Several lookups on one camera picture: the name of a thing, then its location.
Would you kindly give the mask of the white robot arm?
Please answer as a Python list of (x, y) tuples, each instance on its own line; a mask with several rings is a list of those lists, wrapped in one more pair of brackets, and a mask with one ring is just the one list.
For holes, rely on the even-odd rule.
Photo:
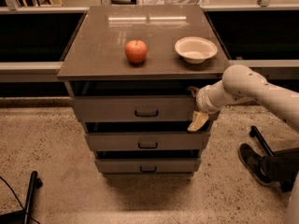
[[(227, 68), (220, 81), (198, 89), (191, 87), (198, 109), (193, 112), (190, 132), (196, 132), (206, 123), (208, 116), (226, 105), (253, 100), (296, 132), (299, 132), (299, 93), (271, 84), (265, 77), (245, 65)], [(260, 142), (264, 156), (258, 155), (249, 145), (243, 144), (238, 156), (252, 176), (262, 185), (278, 182), (291, 190), (284, 224), (299, 224), (299, 156), (296, 148), (274, 152), (256, 127), (250, 135)]]

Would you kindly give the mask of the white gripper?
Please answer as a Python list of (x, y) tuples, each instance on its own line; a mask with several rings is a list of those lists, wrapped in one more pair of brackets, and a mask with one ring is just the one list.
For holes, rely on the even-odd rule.
[(200, 110), (193, 112), (192, 123), (188, 127), (189, 132), (197, 132), (200, 130), (208, 121), (208, 114), (213, 114), (220, 110), (211, 102), (208, 94), (209, 88), (209, 85), (200, 90), (194, 86), (188, 88), (192, 97), (196, 98), (196, 105)]

